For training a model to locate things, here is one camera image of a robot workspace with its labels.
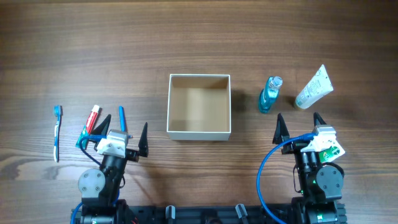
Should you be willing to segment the blue mouthwash bottle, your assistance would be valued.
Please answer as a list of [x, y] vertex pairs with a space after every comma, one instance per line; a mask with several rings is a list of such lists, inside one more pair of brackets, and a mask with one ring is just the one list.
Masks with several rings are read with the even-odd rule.
[[279, 96], [280, 88], [283, 84], [281, 77], [269, 77], [264, 89], [261, 91], [258, 100], [258, 107], [261, 113], [268, 113], [271, 106], [276, 102]]

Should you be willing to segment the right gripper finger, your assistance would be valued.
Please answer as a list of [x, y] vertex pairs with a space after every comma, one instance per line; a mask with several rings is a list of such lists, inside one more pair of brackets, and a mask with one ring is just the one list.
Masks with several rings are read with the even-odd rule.
[[273, 144], [281, 144], [282, 142], [290, 139], [290, 134], [287, 129], [286, 123], [281, 113], [277, 115], [277, 124], [272, 140]]
[[326, 125], [326, 122], [323, 120], [323, 118], [317, 112], [314, 112], [314, 114], [313, 114], [313, 122], [314, 122], [314, 126]]

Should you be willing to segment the green soap bar pack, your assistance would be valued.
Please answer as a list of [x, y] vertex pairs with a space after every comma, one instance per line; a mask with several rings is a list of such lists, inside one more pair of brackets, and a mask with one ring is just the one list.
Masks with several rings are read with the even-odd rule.
[[342, 147], [331, 146], [328, 149], [319, 153], [321, 163], [333, 162], [335, 159], [345, 154], [345, 150]]

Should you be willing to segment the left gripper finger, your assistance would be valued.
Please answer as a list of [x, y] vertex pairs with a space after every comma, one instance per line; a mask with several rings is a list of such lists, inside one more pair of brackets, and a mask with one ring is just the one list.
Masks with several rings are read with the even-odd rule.
[[148, 123], [145, 123], [143, 130], [142, 130], [141, 138], [140, 138], [139, 144], [138, 144], [139, 155], [141, 157], [147, 157], [149, 154], [147, 132], [148, 132]]
[[100, 125], [98, 125], [94, 130], [92, 130], [91, 135], [101, 135], [101, 136], [107, 135], [110, 123], [111, 123], [111, 115], [109, 114]]

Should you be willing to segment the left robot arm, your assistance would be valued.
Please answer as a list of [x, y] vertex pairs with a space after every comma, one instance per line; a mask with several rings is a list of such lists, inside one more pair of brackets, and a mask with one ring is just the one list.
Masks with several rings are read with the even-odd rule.
[[138, 162], [140, 157], [147, 157], [149, 146], [147, 139], [148, 124], [145, 124], [139, 140], [138, 149], [128, 149], [130, 135], [126, 132], [125, 117], [120, 116], [121, 130], [109, 130], [111, 116], [94, 131], [83, 136], [78, 145], [90, 159], [83, 142], [94, 142], [94, 149], [103, 156], [97, 169], [88, 169], [78, 180], [81, 202], [71, 214], [71, 223], [138, 223], [137, 216], [130, 210], [125, 200], [119, 198], [120, 189], [124, 187], [124, 171], [127, 162]]

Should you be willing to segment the white lotion tube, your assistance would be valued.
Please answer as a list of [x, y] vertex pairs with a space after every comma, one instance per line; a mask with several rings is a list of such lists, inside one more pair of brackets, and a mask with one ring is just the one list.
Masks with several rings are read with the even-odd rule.
[[331, 80], [324, 64], [322, 64], [304, 89], [297, 95], [294, 106], [300, 110], [306, 110], [332, 91]]

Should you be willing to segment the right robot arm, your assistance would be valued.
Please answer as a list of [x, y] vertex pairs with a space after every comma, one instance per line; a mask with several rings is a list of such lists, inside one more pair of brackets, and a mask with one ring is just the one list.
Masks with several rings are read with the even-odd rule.
[[286, 223], [331, 223], [348, 221], [342, 198], [344, 170], [333, 161], [345, 153], [336, 139], [335, 129], [318, 113], [313, 114], [312, 139], [297, 139], [282, 146], [283, 154], [295, 156], [300, 197], [294, 197], [287, 211], [279, 211]]

